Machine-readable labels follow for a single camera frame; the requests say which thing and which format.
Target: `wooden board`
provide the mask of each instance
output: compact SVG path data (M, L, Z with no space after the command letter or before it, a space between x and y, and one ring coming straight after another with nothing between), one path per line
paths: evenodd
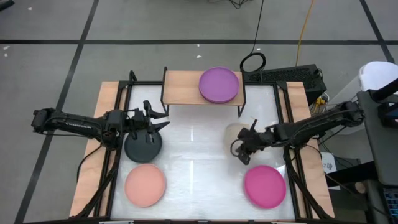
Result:
M300 121L310 116L308 109L307 97L302 83L299 82L288 82L288 94L290 98L290 104L292 107L294 121ZM95 110L95 117L102 116L106 111L112 110L114 107L114 101L116 99L116 93L118 88L118 82L103 82L101 90L98 96L98 102ZM286 108L283 99L283 93L280 91L282 112L284 119L287 119ZM86 146L85 155L90 153L92 150L98 147L99 143L96 140L89 139ZM316 141L310 141L309 145L318 148ZM90 201L93 194L98 189L100 182L100 175L104 161L104 150L98 151L93 154L86 162L82 165L80 171L80 178L76 187L75 197L73 199L70 215L76 215L83 207ZM306 147L301 150L303 169L305 173L305 179L307 187L315 200L322 206L322 208L334 217L333 207L331 206L331 200L329 196L326 179L323 174L322 161L319 153L317 153L311 147ZM305 209L302 200L302 194L297 188L298 192L298 206L301 217L305 217ZM108 191L104 193L100 215L105 215L106 199L108 198Z
M292 108L293 120L295 122L311 117L310 110L308 108L307 96L305 95L304 85L302 82L288 82L287 92L289 94L290 106ZM316 140L310 140L307 143L318 149ZM333 206L331 204L328 185L326 178L323 173L323 164L320 158L319 152L315 151L311 147L304 147L300 150L302 158L303 170L305 181L307 183L307 189L313 195L318 204L324 209L324 211L331 217L335 216ZM298 196L298 205L300 209L300 216L305 218L305 209L301 191L296 187ZM312 212L313 217L317 218L317 214Z
M210 105L199 92L199 79L204 71L166 71L163 102L166 105ZM234 72L239 80L239 92L224 105L244 103L242 73Z

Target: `magenta plate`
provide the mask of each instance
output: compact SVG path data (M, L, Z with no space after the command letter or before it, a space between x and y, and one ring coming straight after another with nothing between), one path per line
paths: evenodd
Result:
M285 199L286 183L276 169L260 165L246 172L244 192L258 207L275 208Z
M211 68L200 77L199 91L212 103L227 103L238 94L239 80L228 68Z

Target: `yellow cable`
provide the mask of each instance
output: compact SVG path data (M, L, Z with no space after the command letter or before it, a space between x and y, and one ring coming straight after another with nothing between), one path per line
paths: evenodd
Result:
M297 56L296 56L296 66L297 66L297 64L298 64L298 62L299 62L301 40L303 39L304 31L305 31L305 28L307 27L308 18L310 17L310 14L311 14L311 11L312 11L312 6L313 6L313 3L314 3L314 2L315 2L315 0L312 0L312 1L311 1L311 6L310 6L310 8L308 9L307 16L305 17L304 26L303 26L303 29L301 30L300 39L298 40Z

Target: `floor tile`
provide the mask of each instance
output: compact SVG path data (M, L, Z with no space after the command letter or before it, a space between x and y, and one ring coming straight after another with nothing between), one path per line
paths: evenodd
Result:
M388 45L387 47L397 64L398 63L398 45Z
M366 0L369 10L384 40L398 40L398 1Z
M206 70L225 66L239 70L251 45L86 45L76 68L65 110L91 116L103 81L126 80L134 70L139 80L162 80L164 66L169 70ZM267 55L266 68L293 66L295 46L258 45ZM253 58L246 70L260 66Z
M56 106L75 50L76 45L0 45L0 125L6 128L0 137L1 223L14 223L43 144L44 136L30 126L33 110Z
M77 168L86 144L87 138L53 137L25 222L68 218L75 195Z
M20 0L0 13L0 39L80 39L93 0Z
M310 3L265 1L258 39L298 39ZM237 10L228 1L101 0L88 39L253 39L260 6L261 1L249 1ZM359 1L320 0L304 39L374 40L375 36Z
M377 45L303 45L299 65L314 63L322 69L326 91L333 98L372 61L386 61Z

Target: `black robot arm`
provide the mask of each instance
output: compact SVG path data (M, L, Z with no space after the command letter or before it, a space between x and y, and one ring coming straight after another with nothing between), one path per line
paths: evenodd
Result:
M136 131L146 129L146 141L151 144L153 142L152 134L160 131L170 122L152 124L151 118L164 118L168 115L153 111L147 100L144 101L144 110L145 114L138 108L131 110L134 112L132 118L127 115L127 111L122 110L111 110L102 117L91 118L64 113L53 108L45 108L34 111L32 127L34 132L37 133L62 130L95 138L103 146L110 149L118 147L120 136L123 136L123 134L130 133L134 138Z
M340 103L326 113L296 123L268 126L263 133L254 130L257 122L255 120L250 129L243 128L239 132L238 139L243 143L236 152L239 160L247 165L250 161L249 156L265 147L292 146L300 148L315 135L324 134L325 131L340 125L349 127L360 125L363 118L363 111L358 104L347 101Z

